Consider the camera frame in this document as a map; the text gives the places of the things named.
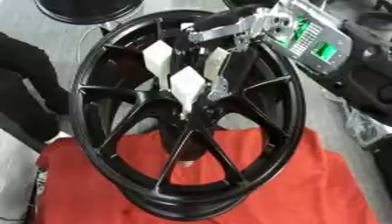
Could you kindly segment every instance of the gray floor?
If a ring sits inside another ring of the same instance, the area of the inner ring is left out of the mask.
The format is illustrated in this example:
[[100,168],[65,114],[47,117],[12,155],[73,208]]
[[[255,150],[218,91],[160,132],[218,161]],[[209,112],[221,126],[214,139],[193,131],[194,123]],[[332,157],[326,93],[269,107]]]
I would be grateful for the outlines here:
[[[370,9],[369,1],[360,6],[336,3],[333,14],[352,18],[362,9]],[[220,11],[225,8],[221,0],[146,0],[142,10],[134,17],[169,9],[202,9]],[[81,35],[90,26],[61,24],[44,17],[32,0],[0,0],[0,32],[45,49],[59,73],[60,83],[69,88],[77,69],[76,46]],[[93,32],[82,45],[85,53],[99,39]],[[371,156],[363,151],[344,131],[338,109],[326,100],[321,88],[301,75],[307,100],[307,125],[318,131],[323,146],[344,157],[369,205],[380,223],[392,224],[392,203],[388,198]]]

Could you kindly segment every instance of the cable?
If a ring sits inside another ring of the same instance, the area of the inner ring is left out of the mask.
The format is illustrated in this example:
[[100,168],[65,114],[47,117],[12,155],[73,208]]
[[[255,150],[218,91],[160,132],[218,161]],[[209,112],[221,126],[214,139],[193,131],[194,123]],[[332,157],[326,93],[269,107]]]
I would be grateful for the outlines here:
[[97,25],[97,26],[94,26],[94,27],[88,29],[88,30],[85,31],[85,32],[83,33],[83,35],[81,36],[81,38],[80,38],[80,40],[79,40],[79,44],[77,45],[77,49],[76,49],[76,53],[77,53],[77,54],[76,54],[76,57],[77,57],[78,65],[81,63],[81,44],[83,44],[83,42],[84,42],[85,38],[87,37],[87,35],[88,35],[90,32],[92,32],[93,30],[97,29],[97,28],[100,28],[100,26]]

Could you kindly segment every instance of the red fabric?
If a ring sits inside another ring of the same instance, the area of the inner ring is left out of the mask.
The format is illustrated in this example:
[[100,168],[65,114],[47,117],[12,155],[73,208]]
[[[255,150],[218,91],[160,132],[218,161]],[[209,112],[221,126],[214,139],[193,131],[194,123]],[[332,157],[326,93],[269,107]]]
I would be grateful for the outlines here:
[[[258,129],[215,135],[239,165],[260,150]],[[157,176],[167,156],[158,133],[126,136],[120,154],[139,170]],[[177,223],[159,219],[128,202],[87,160],[73,139],[47,147],[38,160],[49,170],[36,224]],[[216,180],[221,168],[209,155],[191,168],[178,165],[172,181],[190,184]],[[293,159],[268,184],[232,211],[198,224],[374,224],[378,223],[341,156],[323,150],[315,132],[306,129]]]

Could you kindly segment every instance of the person's leg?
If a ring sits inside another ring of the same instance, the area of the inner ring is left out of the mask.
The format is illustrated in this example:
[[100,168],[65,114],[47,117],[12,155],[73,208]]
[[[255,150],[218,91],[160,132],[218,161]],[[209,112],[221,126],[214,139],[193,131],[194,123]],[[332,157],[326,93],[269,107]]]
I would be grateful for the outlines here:
[[0,32],[0,67],[29,79],[50,110],[60,115],[68,113],[68,92],[59,85],[56,71],[43,50]]
[[60,131],[56,115],[41,107],[30,95],[22,78],[17,73],[1,68],[0,113],[40,142],[52,139]]

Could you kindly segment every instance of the black wheel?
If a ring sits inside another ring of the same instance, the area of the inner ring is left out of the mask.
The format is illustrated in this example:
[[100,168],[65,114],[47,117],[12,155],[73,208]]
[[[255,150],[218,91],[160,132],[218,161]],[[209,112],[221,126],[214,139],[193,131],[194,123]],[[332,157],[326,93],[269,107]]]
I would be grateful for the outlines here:
[[[154,76],[144,68],[140,52],[158,39],[174,45],[182,34],[183,23],[208,15],[211,13],[175,10],[140,17],[117,28],[93,48],[73,83],[70,102],[73,130],[91,162],[130,201],[151,214],[175,221],[214,217],[240,203],[286,165],[305,125],[305,102],[299,79],[290,62],[266,45],[252,46],[255,60],[241,82],[236,82],[238,85],[230,96],[210,100],[202,94],[189,118],[180,118],[181,105],[171,93],[158,91]],[[181,57],[173,55],[172,70],[185,64],[197,68],[202,58],[186,53]],[[146,81],[152,84],[141,90]],[[114,125],[122,102],[133,107]],[[233,113],[262,127],[264,141],[260,155],[243,169],[237,168],[213,138],[220,128],[220,119]],[[148,117],[158,120],[163,132],[162,145],[169,155],[155,178],[132,167],[117,154],[120,138]],[[202,185],[171,182],[178,161],[199,159],[206,153],[221,165],[226,174],[222,180]]]

